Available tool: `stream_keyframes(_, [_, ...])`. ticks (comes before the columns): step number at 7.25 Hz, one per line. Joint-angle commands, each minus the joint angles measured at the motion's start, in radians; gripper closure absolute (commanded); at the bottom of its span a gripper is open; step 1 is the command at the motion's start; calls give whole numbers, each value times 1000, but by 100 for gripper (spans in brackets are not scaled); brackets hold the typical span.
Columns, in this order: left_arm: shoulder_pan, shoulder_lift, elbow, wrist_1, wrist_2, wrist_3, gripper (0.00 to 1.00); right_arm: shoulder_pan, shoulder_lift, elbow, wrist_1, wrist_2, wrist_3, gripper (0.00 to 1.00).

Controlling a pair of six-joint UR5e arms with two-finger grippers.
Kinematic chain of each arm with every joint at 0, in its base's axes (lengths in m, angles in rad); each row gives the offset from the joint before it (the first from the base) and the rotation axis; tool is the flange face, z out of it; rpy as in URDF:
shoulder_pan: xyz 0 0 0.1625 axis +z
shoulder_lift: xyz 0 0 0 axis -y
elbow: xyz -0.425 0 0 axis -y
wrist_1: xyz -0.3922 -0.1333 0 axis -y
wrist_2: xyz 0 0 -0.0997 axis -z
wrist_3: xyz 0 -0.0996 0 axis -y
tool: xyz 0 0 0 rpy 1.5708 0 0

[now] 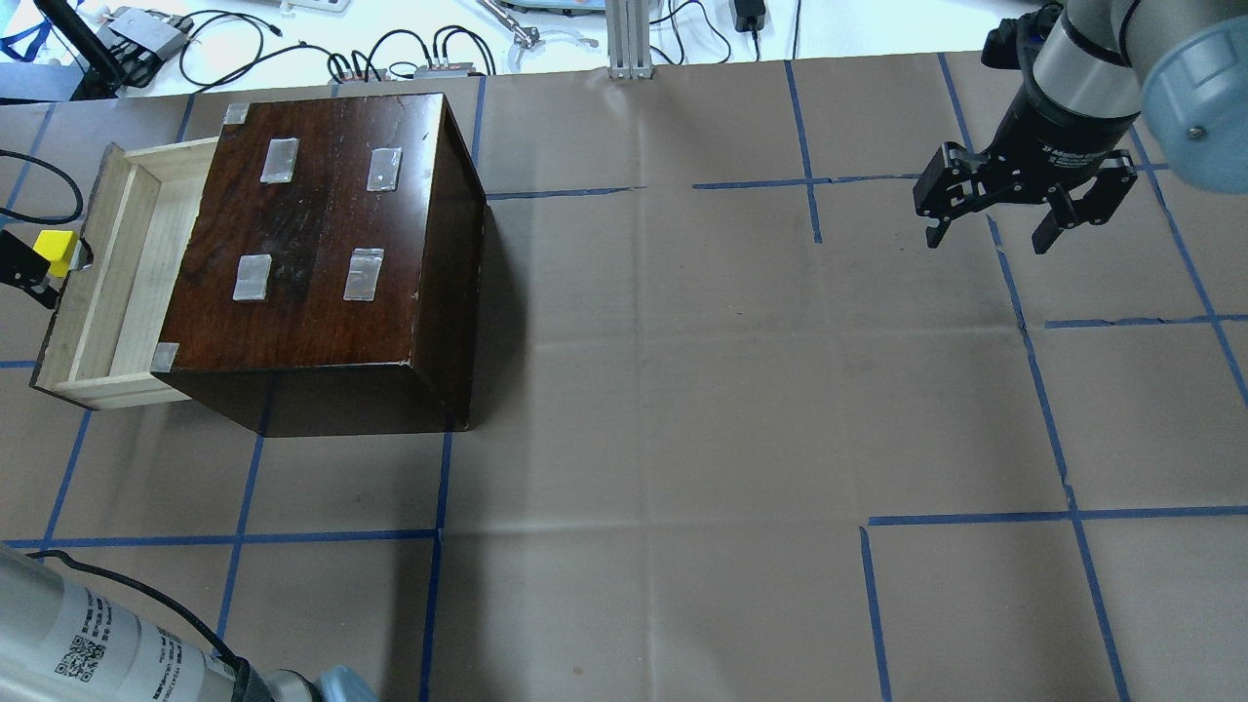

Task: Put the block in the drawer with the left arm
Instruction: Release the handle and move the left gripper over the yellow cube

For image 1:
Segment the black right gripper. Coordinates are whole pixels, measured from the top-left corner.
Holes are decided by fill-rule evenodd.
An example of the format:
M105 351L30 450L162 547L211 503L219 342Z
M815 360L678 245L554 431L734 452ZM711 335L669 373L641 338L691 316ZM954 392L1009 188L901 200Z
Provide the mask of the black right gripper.
M1119 147L1128 125L1018 92L987 147L942 142L919 175L914 209L930 219L927 249L938 249L955 219L995 204L1048 206L1033 232L1035 254L1048 254L1070 229L1109 221L1139 177Z

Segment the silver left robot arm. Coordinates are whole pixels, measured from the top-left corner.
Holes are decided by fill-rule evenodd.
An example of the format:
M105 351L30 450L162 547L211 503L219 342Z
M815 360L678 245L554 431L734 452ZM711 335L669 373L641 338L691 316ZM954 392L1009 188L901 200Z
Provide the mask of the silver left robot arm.
M99 590L89 575L144 595L203 640L188 643ZM317 677L262 671L192 610L129 576L82 563L42 540L2 548L5 701L374 701L359 675L334 666Z

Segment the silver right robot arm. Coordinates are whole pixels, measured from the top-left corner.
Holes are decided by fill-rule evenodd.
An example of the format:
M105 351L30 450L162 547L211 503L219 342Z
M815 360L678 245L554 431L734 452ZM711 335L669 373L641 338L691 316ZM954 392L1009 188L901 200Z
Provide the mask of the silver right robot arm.
M919 177L929 249L997 204L1050 209L1035 254L1104 225L1137 179L1119 142L1138 119L1191 187L1246 192L1246 52L1243 1L1048 1L1003 19L981 62L1021 84L985 150L943 142Z

